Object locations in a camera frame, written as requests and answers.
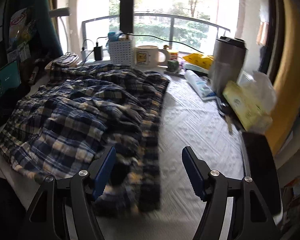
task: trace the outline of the mattress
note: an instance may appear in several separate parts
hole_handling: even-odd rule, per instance
[[[185,79],[171,80],[164,98],[159,131],[161,169],[160,210],[122,219],[98,218],[105,239],[192,239],[205,203],[193,192],[181,160],[181,151],[191,146],[198,158],[225,176],[242,179],[243,161],[238,131],[228,132],[215,101],[203,102]],[[0,155],[0,168],[28,208],[38,185],[13,171]],[[67,208],[71,239],[76,239],[71,210]],[[228,198],[220,239],[226,239],[232,212]]]

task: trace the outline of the white mug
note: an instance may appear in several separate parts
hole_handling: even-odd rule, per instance
[[[165,61],[159,61],[159,51],[165,55]],[[140,67],[166,66],[170,59],[170,53],[166,49],[159,49],[157,46],[138,46],[135,47],[135,63]]]

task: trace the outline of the white storage basket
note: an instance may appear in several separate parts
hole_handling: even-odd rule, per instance
[[[109,42],[108,45],[108,52],[112,64],[134,65],[134,41],[113,41]]]

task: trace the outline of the blue gripper pad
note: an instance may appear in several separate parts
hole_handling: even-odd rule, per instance
[[[186,169],[194,193],[202,201],[206,201],[205,200],[206,192],[204,190],[204,179],[196,164],[199,163],[201,160],[197,158],[197,156],[194,154],[191,148],[190,148],[191,152],[187,148],[188,147],[184,147],[182,150],[183,166]]]
[[[116,152],[114,147],[111,147],[107,156],[102,155],[102,157],[100,158],[102,164],[98,170],[98,174],[94,179],[94,190],[92,192],[92,196],[95,200],[103,194],[103,191],[105,190],[106,184],[109,180],[110,173],[112,171],[115,160],[116,160]]]

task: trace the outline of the balcony railing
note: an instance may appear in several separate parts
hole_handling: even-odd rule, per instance
[[[201,24],[206,24],[209,26],[213,26],[217,28],[217,36],[216,38],[218,38],[218,33],[219,33],[219,29],[224,30],[224,34],[226,34],[226,31],[230,32],[230,29],[226,28],[226,27],[222,27],[220,25],[208,22],[208,21],[204,21],[204,20],[199,20],[199,19],[195,19],[195,18],[190,18],[190,17],[184,17],[184,16],[178,16],[178,15],[172,15],[172,14],[161,14],[161,13],[135,13],[134,16],[153,16],[153,17],[166,17],[170,19],[170,33],[169,33],[169,41],[173,41],[173,37],[174,37],[174,25],[175,25],[175,19],[182,19],[182,20],[187,20],[187,21],[192,21],[192,22],[197,22],[197,23],[201,23]],[[91,20],[87,20],[87,21],[83,21],[82,22],[82,38],[83,40],[88,39],[89,37],[87,37],[87,29],[86,29],[86,24],[89,22],[94,22],[94,21],[99,21],[99,20],[104,20],[104,19],[111,19],[111,18],[119,18],[120,15],[109,15],[109,16],[105,16],[105,17],[99,17],[99,18],[95,18],[95,19],[91,19]],[[172,48],[172,42],[169,42],[169,47]]]

